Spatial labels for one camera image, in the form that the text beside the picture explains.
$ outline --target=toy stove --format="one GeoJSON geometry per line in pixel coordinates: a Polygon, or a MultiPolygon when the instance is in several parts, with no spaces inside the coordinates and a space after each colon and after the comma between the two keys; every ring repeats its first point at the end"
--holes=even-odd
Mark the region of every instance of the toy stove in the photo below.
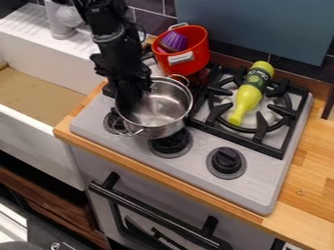
{"type": "Polygon", "coordinates": [[[70,131],[256,213],[277,200],[306,125],[313,96],[288,79],[272,82],[241,127],[228,122],[247,69],[209,65],[191,85],[194,106],[186,128],[148,141],[126,132],[107,88],[75,117],[70,131]]]}

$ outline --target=bottle label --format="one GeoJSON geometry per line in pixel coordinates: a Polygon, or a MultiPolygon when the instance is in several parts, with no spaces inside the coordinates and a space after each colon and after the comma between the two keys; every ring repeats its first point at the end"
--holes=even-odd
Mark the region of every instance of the bottle label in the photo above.
{"type": "Polygon", "coordinates": [[[270,80],[271,76],[265,70],[253,68],[248,72],[244,83],[256,87],[263,93],[270,80]]]}

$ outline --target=oven handle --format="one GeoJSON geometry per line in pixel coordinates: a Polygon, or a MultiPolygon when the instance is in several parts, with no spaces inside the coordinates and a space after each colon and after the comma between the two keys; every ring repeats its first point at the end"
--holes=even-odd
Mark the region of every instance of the oven handle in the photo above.
{"type": "Polygon", "coordinates": [[[211,249],[219,250],[232,250],[230,244],[222,239],[212,239],[214,230],[218,224],[218,220],[215,217],[209,216],[202,230],[180,221],[156,208],[153,208],[142,201],[133,198],[125,193],[122,193],[113,187],[119,180],[119,175],[112,172],[102,185],[92,181],[89,184],[89,190],[108,199],[109,201],[128,208],[142,216],[145,216],[152,221],[159,223],[166,228],[173,229],[180,235],[186,235],[195,239],[197,242],[204,243],[211,249]]]}

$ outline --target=black grate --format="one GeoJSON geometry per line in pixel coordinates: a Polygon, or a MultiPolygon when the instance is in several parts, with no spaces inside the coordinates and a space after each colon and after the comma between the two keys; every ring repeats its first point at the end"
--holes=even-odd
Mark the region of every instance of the black grate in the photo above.
{"type": "Polygon", "coordinates": [[[244,76],[247,74],[247,69],[245,67],[235,69],[226,66],[219,66],[217,64],[211,64],[210,67],[211,71],[207,76],[209,84],[206,87],[191,87],[192,94],[194,96],[194,106],[192,111],[189,113],[187,125],[222,139],[249,147],[274,158],[282,159],[291,140],[299,115],[307,100],[309,89],[293,86],[290,84],[288,79],[282,79],[279,82],[272,81],[265,94],[269,98],[278,98],[282,103],[284,103],[284,105],[278,105],[277,103],[269,104],[268,108],[282,116],[282,118],[270,126],[263,114],[258,111],[256,114],[258,124],[256,129],[237,127],[230,124],[222,117],[222,115],[227,112],[233,104],[228,103],[215,105],[215,100],[220,96],[231,96],[232,92],[225,89],[224,86],[230,82],[234,82],[236,87],[239,87],[244,76]],[[221,81],[223,74],[231,74],[233,77],[221,81]],[[293,109],[288,93],[301,97],[297,109],[293,109]],[[203,122],[194,117],[206,101],[208,101],[211,111],[205,122],[203,122]],[[262,143],[263,138],[268,132],[277,130],[284,125],[288,126],[289,129],[280,148],[268,146],[262,143]],[[254,136],[252,138],[243,137],[235,134],[231,130],[246,134],[254,134],[254,136]]]}

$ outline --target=pot handle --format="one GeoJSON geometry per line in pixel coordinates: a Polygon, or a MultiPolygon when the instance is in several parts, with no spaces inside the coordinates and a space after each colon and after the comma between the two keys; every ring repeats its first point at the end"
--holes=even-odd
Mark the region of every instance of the pot handle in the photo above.
{"type": "Polygon", "coordinates": [[[126,125],[124,124],[124,127],[126,128],[126,130],[128,131],[128,132],[126,132],[126,133],[122,133],[122,132],[120,132],[120,131],[118,131],[117,129],[116,129],[116,127],[115,127],[115,125],[116,125],[116,123],[119,121],[119,120],[121,120],[122,118],[121,117],[118,117],[114,122],[112,122],[112,124],[111,124],[111,128],[119,135],[119,136],[123,136],[123,137],[132,137],[132,136],[136,136],[136,135],[138,135],[138,134],[140,134],[142,131],[143,131],[143,129],[139,129],[139,130],[137,130],[135,133],[133,133],[133,132],[131,132],[127,127],[126,127],[126,125]]]}
{"type": "Polygon", "coordinates": [[[169,26],[168,30],[172,30],[173,28],[186,26],[186,25],[189,25],[189,23],[187,23],[187,22],[176,23],[174,25],[169,26]]]}
{"type": "Polygon", "coordinates": [[[186,63],[186,62],[191,62],[194,61],[194,54],[193,51],[188,51],[176,56],[169,56],[167,58],[168,64],[170,66],[180,64],[180,63],[186,63]]]}
{"type": "Polygon", "coordinates": [[[168,75],[168,77],[170,77],[170,78],[173,78],[173,76],[184,79],[184,80],[187,82],[187,84],[185,84],[186,87],[189,87],[189,86],[190,86],[190,81],[189,81],[189,79],[187,79],[184,75],[182,75],[182,74],[170,74],[170,75],[168,75]]]}

